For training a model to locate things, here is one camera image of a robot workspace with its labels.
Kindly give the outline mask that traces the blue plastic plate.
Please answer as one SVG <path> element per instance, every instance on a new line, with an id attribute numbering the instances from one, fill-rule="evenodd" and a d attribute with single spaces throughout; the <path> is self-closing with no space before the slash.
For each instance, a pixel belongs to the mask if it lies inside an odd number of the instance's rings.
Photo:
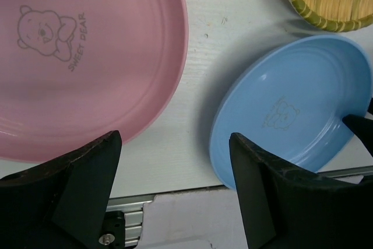
<path id="1" fill-rule="evenodd" d="M 370 58 L 351 39 L 311 36 L 279 47 L 244 71 L 222 100 L 209 140 L 213 170 L 235 188 L 228 141 L 240 133 L 316 172 L 353 137 L 342 119 L 365 116 L 371 98 Z"/>

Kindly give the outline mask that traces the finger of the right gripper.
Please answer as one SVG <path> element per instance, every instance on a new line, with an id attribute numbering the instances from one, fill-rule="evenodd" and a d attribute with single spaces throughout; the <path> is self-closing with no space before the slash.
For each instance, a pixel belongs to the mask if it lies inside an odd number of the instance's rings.
<path id="1" fill-rule="evenodd" d="M 342 119 L 343 124 L 353 133 L 352 140 L 343 150 L 344 163 L 348 168 L 372 169 L 372 120 L 369 118 L 349 114 Z"/>

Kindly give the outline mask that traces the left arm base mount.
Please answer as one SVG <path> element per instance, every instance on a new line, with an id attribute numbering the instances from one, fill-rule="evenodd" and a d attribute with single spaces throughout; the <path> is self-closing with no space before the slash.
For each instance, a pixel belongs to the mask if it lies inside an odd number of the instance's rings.
<path id="1" fill-rule="evenodd" d="M 98 248 L 135 248 L 143 225 L 143 208 L 154 194 L 111 198 L 108 201 Z"/>

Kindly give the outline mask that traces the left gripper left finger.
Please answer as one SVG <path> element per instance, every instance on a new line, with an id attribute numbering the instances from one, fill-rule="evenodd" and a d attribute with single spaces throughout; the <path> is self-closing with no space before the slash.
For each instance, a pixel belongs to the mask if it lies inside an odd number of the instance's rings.
<path id="1" fill-rule="evenodd" d="M 98 248 L 120 154 L 111 131 L 1 178 L 1 248 Z"/>

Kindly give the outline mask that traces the pink plastic plate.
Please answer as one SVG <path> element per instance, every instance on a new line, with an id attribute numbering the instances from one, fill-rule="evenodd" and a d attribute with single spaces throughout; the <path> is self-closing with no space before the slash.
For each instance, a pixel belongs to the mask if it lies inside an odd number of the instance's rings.
<path id="1" fill-rule="evenodd" d="M 1 158 L 44 162 L 163 111 L 188 48 L 185 0 L 1 0 Z"/>

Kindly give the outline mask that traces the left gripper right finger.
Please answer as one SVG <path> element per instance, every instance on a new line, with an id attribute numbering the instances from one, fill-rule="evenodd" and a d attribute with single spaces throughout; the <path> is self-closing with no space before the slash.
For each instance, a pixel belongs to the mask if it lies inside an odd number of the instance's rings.
<path id="1" fill-rule="evenodd" d="M 372 177 L 328 178 L 239 133 L 229 148 L 249 248 L 372 247 Z"/>

